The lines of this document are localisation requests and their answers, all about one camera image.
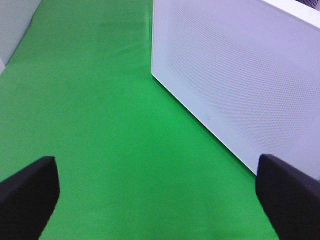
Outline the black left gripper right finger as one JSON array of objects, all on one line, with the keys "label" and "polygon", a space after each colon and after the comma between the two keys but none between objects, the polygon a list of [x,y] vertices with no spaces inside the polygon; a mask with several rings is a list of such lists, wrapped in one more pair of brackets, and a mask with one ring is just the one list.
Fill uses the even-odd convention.
[{"label": "black left gripper right finger", "polygon": [[255,193],[281,240],[320,238],[320,183],[271,154],[258,160]]}]

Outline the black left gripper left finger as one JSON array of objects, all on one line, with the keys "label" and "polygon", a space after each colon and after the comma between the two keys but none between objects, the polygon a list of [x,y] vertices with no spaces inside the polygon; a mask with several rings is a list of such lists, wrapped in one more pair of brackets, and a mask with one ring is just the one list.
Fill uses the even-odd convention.
[{"label": "black left gripper left finger", "polygon": [[0,238],[38,240],[60,196],[56,159],[44,156],[0,183]]}]

